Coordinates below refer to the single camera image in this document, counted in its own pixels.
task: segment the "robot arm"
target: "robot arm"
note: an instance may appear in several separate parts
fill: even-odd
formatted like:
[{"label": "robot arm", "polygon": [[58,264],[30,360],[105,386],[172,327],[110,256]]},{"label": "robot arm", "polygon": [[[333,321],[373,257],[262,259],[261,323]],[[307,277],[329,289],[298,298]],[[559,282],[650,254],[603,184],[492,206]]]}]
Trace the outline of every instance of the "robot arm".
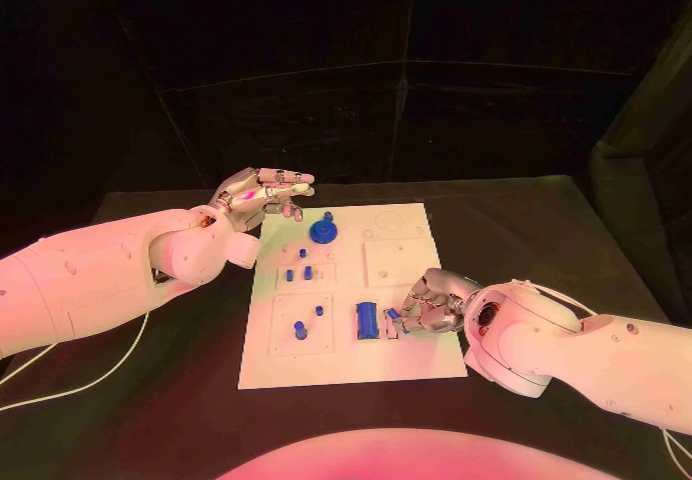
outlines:
[{"label": "robot arm", "polygon": [[[260,241],[242,233],[283,212],[311,175],[245,169],[209,205],[61,233],[0,260],[0,358],[94,335],[208,283],[226,261],[251,268]],[[156,269],[164,274],[153,275]]]},{"label": "robot arm", "polygon": [[[396,327],[463,328],[469,366],[519,395],[539,397],[556,377],[604,410],[692,434],[692,330],[614,315],[580,320],[531,282],[483,288],[467,281],[428,269]],[[422,295],[421,282],[433,286]]]}]

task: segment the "white panel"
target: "white panel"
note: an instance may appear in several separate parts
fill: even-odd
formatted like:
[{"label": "white panel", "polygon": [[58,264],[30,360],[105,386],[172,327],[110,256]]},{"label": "white panel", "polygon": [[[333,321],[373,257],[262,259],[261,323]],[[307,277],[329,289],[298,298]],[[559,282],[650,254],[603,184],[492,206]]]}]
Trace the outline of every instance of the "white panel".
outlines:
[{"label": "white panel", "polygon": [[[339,235],[320,245],[309,229],[327,210]],[[301,223],[278,215],[262,223],[238,388],[464,377],[456,334],[414,332],[396,340],[386,335],[383,310],[399,310],[425,269],[440,267],[422,204],[306,209],[303,216]],[[309,281],[306,265],[316,275]],[[293,282],[285,282],[287,268]],[[369,282],[369,271],[379,274],[382,268],[385,282],[379,276]],[[327,296],[330,306],[317,317],[314,307]],[[379,339],[358,340],[360,302],[376,303]],[[309,330],[306,340],[294,335],[297,320]]]}]

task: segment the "blue rectangular block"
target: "blue rectangular block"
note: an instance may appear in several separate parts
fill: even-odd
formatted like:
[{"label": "blue rectangular block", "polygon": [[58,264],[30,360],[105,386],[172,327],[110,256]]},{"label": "blue rectangular block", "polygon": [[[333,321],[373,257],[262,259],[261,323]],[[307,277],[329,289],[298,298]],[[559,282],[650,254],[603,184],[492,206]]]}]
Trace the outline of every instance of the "blue rectangular block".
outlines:
[{"label": "blue rectangular block", "polygon": [[356,305],[358,313],[358,339],[379,338],[378,306],[372,302]]}]

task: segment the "robotic hand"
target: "robotic hand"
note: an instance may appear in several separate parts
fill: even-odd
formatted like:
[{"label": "robotic hand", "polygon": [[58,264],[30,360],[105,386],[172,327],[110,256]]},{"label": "robotic hand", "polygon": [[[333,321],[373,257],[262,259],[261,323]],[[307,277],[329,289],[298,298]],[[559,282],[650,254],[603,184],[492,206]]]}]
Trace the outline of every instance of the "robotic hand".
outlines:
[{"label": "robotic hand", "polygon": [[[591,316],[577,318],[561,302]],[[401,315],[392,323],[405,332],[463,329],[467,365],[519,395],[539,397],[556,377],[604,410],[692,434],[691,329],[597,315],[529,281],[483,287],[438,268]]]},{"label": "robotic hand", "polygon": [[0,358],[117,327],[213,280],[226,261],[252,268],[260,240],[244,232],[267,213],[301,221],[291,197],[313,194],[313,181],[247,168],[208,205],[61,233],[1,259]]}]

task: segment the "dark table surface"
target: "dark table surface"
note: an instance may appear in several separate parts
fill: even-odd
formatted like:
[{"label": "dark table surface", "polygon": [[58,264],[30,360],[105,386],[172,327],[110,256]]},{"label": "dark table surface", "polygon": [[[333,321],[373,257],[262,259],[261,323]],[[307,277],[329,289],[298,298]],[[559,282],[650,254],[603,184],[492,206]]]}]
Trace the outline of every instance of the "dark table surface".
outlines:
[{"label": "dark table surface", "polygon": [[[94,221],[190,208],[210,193],[110,194]],[[529,278],[595,311],[666,321],[568,177],[323,185],[298,199],[306,207],[412,201],[425,203],[443,268],[483,284]],[[228,265],[154,310],[131,357],[95,387],[0,413],[3,478],[212,478],[288,443],[378,427],[474,433],[621,478],[680,478],[659,429],[601,411],[558,380],[539,399],[473,371],[469,378],[239,391],[252,274]],[[0,404],[94,380],[140,325],[61,344],[3,385]]]}]

